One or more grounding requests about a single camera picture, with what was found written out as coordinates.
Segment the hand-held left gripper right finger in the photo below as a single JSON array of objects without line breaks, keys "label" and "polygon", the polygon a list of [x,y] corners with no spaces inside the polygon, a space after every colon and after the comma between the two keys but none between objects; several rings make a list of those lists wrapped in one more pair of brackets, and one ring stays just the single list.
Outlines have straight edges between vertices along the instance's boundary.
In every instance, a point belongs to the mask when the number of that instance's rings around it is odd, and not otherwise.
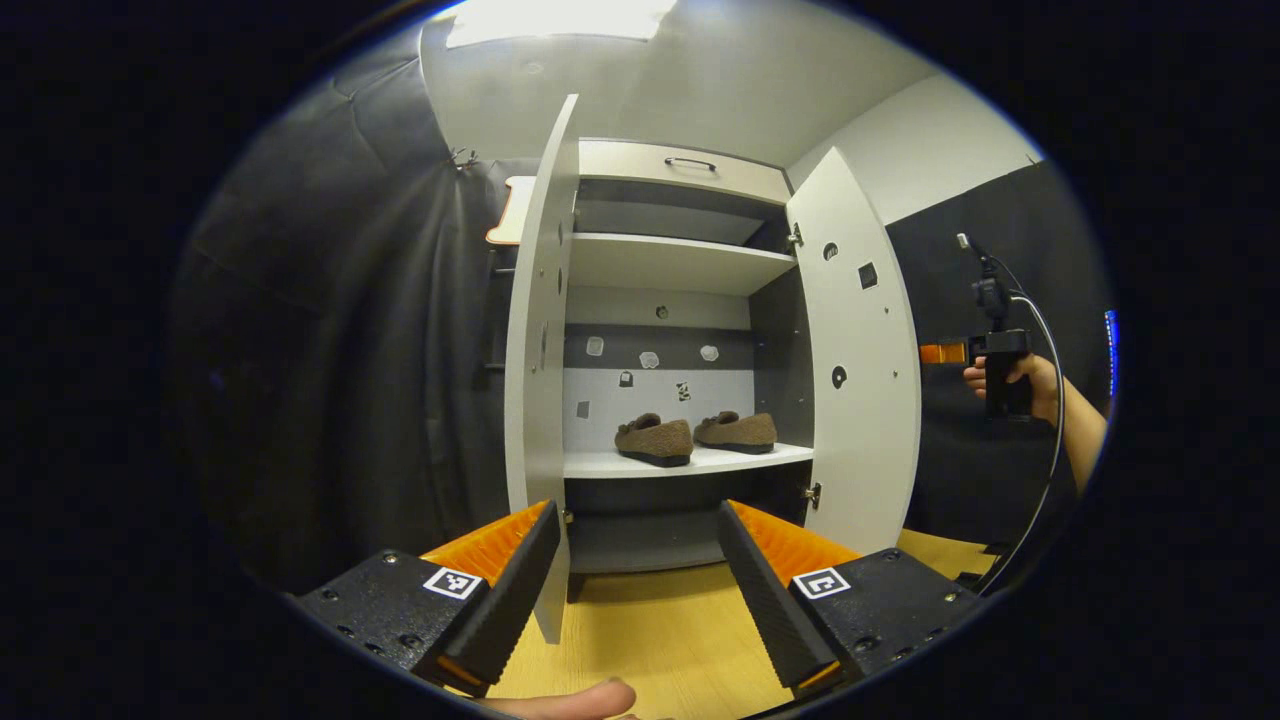
[{"label": "hand-held left gripper right finger", "polygon": [[860,555],[735,500],[717,511],[717,537],[774,674],[796,700],[905,664],[986,606],[901,548]]}]

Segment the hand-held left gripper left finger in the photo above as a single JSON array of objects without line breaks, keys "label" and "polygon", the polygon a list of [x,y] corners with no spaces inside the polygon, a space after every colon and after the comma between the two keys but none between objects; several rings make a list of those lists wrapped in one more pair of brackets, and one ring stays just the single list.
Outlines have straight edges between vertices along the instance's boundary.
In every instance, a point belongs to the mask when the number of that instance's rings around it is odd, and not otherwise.
[{"label": "hand-held left gripper left finger", "polygon": [[543,500],[426,553],[379,550],[296,601],[378,662],[484,697],[538,605],[559,514]]}]

